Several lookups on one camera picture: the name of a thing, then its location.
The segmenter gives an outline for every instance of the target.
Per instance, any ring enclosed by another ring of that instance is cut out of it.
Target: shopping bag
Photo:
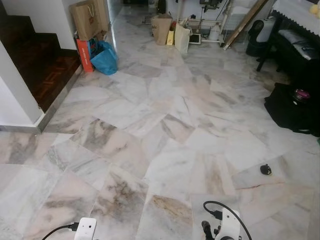
[[[89,41],[98,31],[98,15],[93,0],[81,1],[69,6],[81,41]]]
[[[189,39],[192,32],[188,28],[184,28],[179,23],[175,26],[174,45],[180,53],[186,54],[188,52]]]
[[[175,39],[175,31],[169,31],[168,38],[166,39],[167,45],[173,45]]]
[[[117,54],[112,46],[105,41],[98,42],[98,54],[91,59],[91,63],[95,68],[105,74],[112,75],[117,72]]]
[[[152,33],[155,43],[166,45],[172,17],[169,14],[159,14],[151,18]]]
[[[110,31],[110,19],[107,0],[93,0],[100,30]]]

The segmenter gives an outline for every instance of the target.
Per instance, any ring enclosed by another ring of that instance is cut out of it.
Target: chair leg
[[[268,46],[266,47],[266,50],[265,50],[264,54],[262,55],[262,57],[261,57],[260,60],[259,60],[259,65],[258,65],[258,67],[256,68],[256,71],[257,71],[257,72],[260,72],[262,66],[264,65],[265,60],[267,59],[267,57],[268,57],[268,55],[269,55],[269,52],[270,52],[270,50],[271,50],[271,47],[272,47],[272,43],[270,42],[270,43],[268,44]]]

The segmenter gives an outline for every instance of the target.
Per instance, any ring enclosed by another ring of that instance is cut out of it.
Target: brown paper bag
[[[169,14],[159,14],[151,18],[152,33],[155,43],[166,45],[172,17]]]
[[[107,0],[93,0],[98,19],[99,29],[110,31],[110,19]]]
[[[98,15],[93,0],[81,1],[69,7],[81,41],[89,41],[98,31]]]

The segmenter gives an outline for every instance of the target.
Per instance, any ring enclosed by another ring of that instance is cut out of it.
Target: wooden stair
[[[41,109],[46,112],[81,64],[61,49],[55,33],[36,33],[29,16],[7,15],[0,1],[0,40]]]

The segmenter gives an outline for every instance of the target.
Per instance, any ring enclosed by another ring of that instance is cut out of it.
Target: floor
[[[155,45],[145,12],[125,6],[114,21],[117,73],[82,73],[43,134],[0,132],[0,239],[91,216],[100,240],[204,240],[201,221],[218,226],[207,200],[238,210],[253,239],[319,239],[317,139],[263,105],[285,74],[255,72],[242,44],[186,56]]]

